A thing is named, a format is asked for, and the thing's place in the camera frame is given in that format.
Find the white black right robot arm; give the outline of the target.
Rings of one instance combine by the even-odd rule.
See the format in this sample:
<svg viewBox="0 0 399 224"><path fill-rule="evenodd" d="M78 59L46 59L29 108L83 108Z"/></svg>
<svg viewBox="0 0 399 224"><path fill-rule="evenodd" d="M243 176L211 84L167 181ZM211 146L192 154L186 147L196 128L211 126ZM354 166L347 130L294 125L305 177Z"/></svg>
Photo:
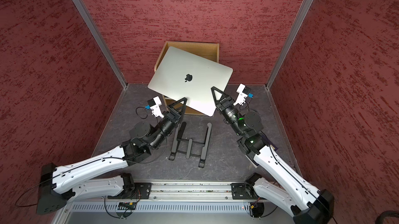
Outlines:
<svg viewBox="0 0 399 224"><path fill-rule="evenodd" d="M319 190L295 172L274 151L273 145L263 133L260 115L255 111L241 114L237 105L243 105L249 96L240 86L238 98L212 87L216 109L223 115L240 137L240 150L251 162L265 169L278 183L269 183L260 175L252 175L248 184L259 198L272 202L289 214L296 224L327 224L334 217L334 196L328 190Z"/></svg>

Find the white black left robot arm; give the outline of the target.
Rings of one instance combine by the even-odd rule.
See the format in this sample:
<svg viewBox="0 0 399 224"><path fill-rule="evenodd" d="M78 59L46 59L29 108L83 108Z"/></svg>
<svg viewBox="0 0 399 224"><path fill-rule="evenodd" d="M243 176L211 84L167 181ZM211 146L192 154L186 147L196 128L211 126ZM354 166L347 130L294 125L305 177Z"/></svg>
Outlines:
<svg viewBox="0 0 399 224"><path fill-rule="evenodd" d="M49 163L42 166L38 186L38 203L36 212L45 215L64 207L77 196L79 184L114 170L143 163L167 140L171 132L181 123L186 111L187 99L167 106L167 111L158 111L155 99L149 100L153 115L161 117L156 126L148 122L139 122L130 130L130 139L119 146L90 159L66 166Z"/></svg>

